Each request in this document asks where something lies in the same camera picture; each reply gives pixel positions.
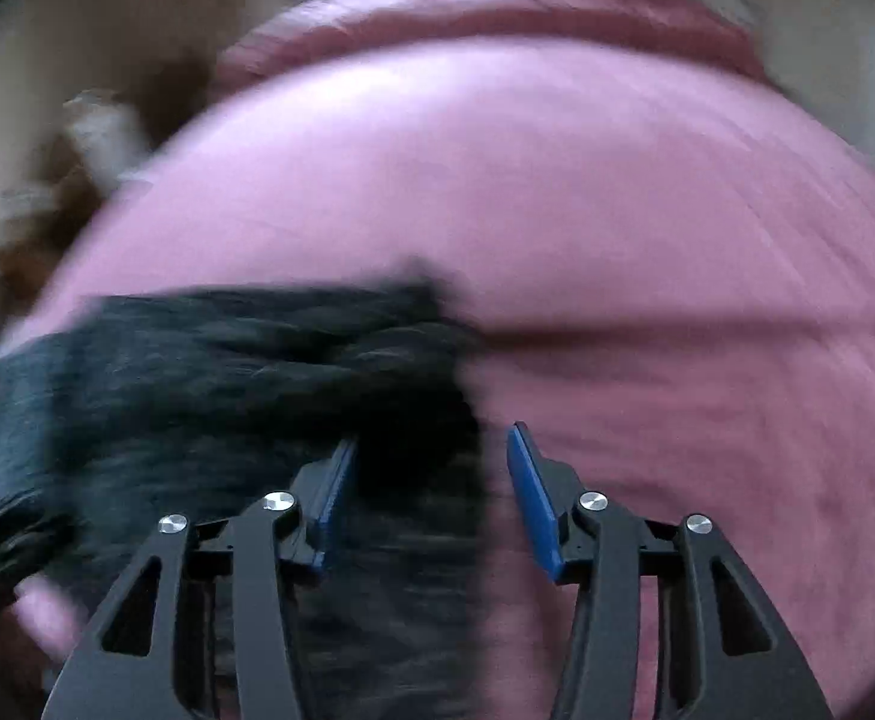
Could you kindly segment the dark leaf-print pants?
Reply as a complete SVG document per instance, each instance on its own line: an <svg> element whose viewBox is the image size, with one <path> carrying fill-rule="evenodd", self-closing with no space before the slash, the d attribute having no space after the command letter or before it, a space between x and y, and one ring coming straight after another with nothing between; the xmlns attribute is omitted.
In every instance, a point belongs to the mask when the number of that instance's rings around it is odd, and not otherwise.
<svg viewBox="0 0 875 720"><path fill-rule="evenodd" d="M424 278L104 299L0 356L0 589L44 574L96 606L159 517L237 514L351 442L300 610L318 713L467 717L486 500L467 346Z"/></svg>

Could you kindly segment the pink quilted comforter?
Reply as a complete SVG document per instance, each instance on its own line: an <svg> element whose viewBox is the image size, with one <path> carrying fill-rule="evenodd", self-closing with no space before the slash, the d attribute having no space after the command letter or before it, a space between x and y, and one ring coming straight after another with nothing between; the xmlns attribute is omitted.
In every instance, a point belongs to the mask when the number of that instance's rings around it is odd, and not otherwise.
<svg viewBox="0 0 875 720"><path fill-rule="evenodd" d="M750 31L699 0L304 0L219 54L211 94L366 50L501 36L593 41L768 80Z"/></svg>

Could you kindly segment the cluttered side table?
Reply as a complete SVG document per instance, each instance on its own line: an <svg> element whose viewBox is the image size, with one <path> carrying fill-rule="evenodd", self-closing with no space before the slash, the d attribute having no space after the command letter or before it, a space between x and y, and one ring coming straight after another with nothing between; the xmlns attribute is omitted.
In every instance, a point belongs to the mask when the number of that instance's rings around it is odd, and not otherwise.
<svg viewBox="0 0 875 720"><path fill-rule="evenodd" d="M0 193L0 309L33 305L92 218L208 98L195 52L124 89L89 88L60 106L34 174Z"/></svg>

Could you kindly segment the pink bed sheet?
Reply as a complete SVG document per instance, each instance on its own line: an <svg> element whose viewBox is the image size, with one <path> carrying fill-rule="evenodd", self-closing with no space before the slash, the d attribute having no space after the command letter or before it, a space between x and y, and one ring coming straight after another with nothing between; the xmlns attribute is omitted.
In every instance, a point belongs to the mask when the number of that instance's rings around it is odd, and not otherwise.
<svg viewBox="0 0 875 720"><path fill-rule="evenodd" d="M769 86L556 37L289 71L177 135L16 336L413 263L485 335L486 424L643 514L711 514L832 710L875 718L875 172Z"/></svg>

